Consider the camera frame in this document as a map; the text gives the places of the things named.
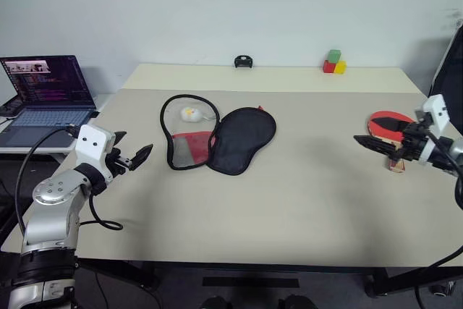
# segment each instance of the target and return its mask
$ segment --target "black cover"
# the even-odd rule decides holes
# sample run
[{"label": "black cover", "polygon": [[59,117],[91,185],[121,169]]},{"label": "black cover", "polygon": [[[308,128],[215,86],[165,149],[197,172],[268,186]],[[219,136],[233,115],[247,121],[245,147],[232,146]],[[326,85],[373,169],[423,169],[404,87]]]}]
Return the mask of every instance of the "black cover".
[{"label": "black cover", "polygon": [[241,108],[232,111],[214,132],[209,168],[222,174],[241,174],[255,153],[272,140],[275,132],[275,119],[264,110]]}]

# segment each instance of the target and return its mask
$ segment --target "yellow block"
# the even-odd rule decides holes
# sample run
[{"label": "yellow block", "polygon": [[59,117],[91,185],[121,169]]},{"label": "yellow block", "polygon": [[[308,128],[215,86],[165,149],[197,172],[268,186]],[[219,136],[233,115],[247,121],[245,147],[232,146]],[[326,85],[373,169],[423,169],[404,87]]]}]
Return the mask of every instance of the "yellow block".
[{"label": "yellow block", "polygon": [[339,61],[336,63],[336,66],[334,67],[334,73],[335,74],[344,74],[346,71],[346,61]]}]

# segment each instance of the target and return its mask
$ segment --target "black cable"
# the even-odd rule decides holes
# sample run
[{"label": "black cable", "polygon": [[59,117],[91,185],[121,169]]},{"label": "black cable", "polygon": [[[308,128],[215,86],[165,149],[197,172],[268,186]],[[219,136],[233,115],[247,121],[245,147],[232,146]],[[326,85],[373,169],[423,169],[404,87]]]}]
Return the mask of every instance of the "black cable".
[{"label": "black cable", "polygon": [[60,132],[62,130],[65,130],[65,129],[58,128],[58,129],[52,130],[49,133],[45,134],[37,143],[35,143],[35,145],[32,148],[30,148],[29,152],[26,155],[26,158],[24,158],[24,161],[22,161],[20,172],[17,175],[17,179],[16,179],[16,187],[14,188],[14,209],[16,211],[17,223],[20,225],[20,230],[23,236],[26,230],[26,226],[24,225],[24,221],[22,220],[22,212],[20,210],[20,190],[21,190],[22,175],[24,174],[24,170],[27,166],[27,163],[29,162],[30,157],[34,154],[35,150],[37,150],[37,148],[41,145],[41,143],[43,143],[53,134]]},{"label": "black cable", "polygon": [[84,226],[86,224],[100,224],[101,226],[107,229],[112,229],[113,231],[120,231],[121,229],[123,229],[124,226],[122,226],[119,222],[100,219],[100,216],[98,216],[98,214],[96,213],[95,206],[93,205],[93,197],[94,194],[91,193],[90,197],[88,198],[88,205],[90,206],[90,211],[92,212],[93,218],[95,220],[85,221],[81,223],[80,226]]},{"label": "black cable", "polygon": [[4,121],[0,122],[0,126],[1,126],[3,123],[6,123],[6,122],[8,122],[8,121],[11,121],[12,119],[5,119]]},{"label": "black cable", "polygon": [[[463,210],[463,199],[462,199],[462,182],[463,182],[463,169],[458,165],[458,163],[450,156],[449,152],[447,152],[445,146],[441,143],[441,141],[430,131],[425,131],[426,135],[433,141],[436,145],[437,149],[447,158],[450,162],[451,166],[455,169],[456,173],[458,174],[458,180],[455,184],[455,201],[456,204]],[[451,253],[450,255],[440,259],[439,261],[431,264],[430,266],[422,269],[422,271],[417,275],[417,277],[422,276],[424,273],[429,271],[432,268],[437,268],[442,266],[443,264],[453,260],[454,258],[460,256],[463,253],[463,246],[461,246],[457,251]],[[420,296],[420,287],[415,286],[415,297],[417,299],[418,305],[420,309],[425,309],[425,306],[421,300]]]},{"label": "black cable", "polygon": [[161,304],[161,300],[155,296],[151,291],[148,291],[146,288],[144,287],[139,287],[140,289],[142,289],[143,291],[145,291],[146,293],[148,293],[152,298],[154,298],[154,300],[156,301],[156,304],[158,305],[158,308],[159,309],[162,309],[162,304]]},{"label": "black cable", "polygon": [[13,195],[10,193],[10,191],[8,191],[7,186],[5,186],[5,183],[3,182],[2,179],[0,179],[0,185],[3,187],[3,189],[7,193],[7,195],[9,195],[12,200],[14,200]]},{"label": "black cable", "polygon": [[109,309],[109,304],[108,304],[108,298],[106,298],[106,295],[104,294],[103,287],[100,284],[100,279],[98,278],[98,273],[95,272],[95,279],[96,279],[96,284],[98,285],[98,288],[100,289],[101,295],[103,296],[106,309]]}]

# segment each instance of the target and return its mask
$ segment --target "beige table surface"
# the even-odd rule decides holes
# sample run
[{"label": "beige table surface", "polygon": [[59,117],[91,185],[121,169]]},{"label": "beige table surface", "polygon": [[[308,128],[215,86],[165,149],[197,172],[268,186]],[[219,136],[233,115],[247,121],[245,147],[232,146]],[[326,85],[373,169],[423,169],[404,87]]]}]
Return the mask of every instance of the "beige table surface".
[{"label": "beige table surface", "polygon": [[140,64],[124,88],[241,92],[421,93],[399,68],[352,68],[325,74],[319,67],[214,67]]},{"label": "beige table surface", "polygon": [[[204,166],[176,172],[166,163],[159,124],[175,90],[120,90],[95,123],[126,130],[122,153],[155,148],[136,172],[117,177],[95,199],[113,232],[80,229],[77,255],[152,261],[277,263],[313,266],[426,266],[462,242],[463,213],[454,202],[455,178],[406,163],[385,169],[384,156],[358,145],[366,119],[388,109],[414,116],[419,93],[193,92],[221,116],[258,106],[277,123],[275,138],[237,177]],[[459,133],[448,127],[447,136]],[[71,153],[59,170],[73,167]],[[90,219],[88,206],[82,221]],[[18,229],[2,250],[19,251]],[[462,265],[457,258],[450,264]]]}]

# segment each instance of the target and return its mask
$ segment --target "white ball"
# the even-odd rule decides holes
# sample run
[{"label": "white ball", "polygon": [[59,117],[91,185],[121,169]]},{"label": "white ball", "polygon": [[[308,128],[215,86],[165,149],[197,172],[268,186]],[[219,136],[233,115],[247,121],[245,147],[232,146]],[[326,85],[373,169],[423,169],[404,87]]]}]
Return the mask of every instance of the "white ball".
[{"label": "white ball", "polygon": [[200,110],[189,106],[183,108],[180,115],[185,122],[199,122],[203,119],[203,113]]}]

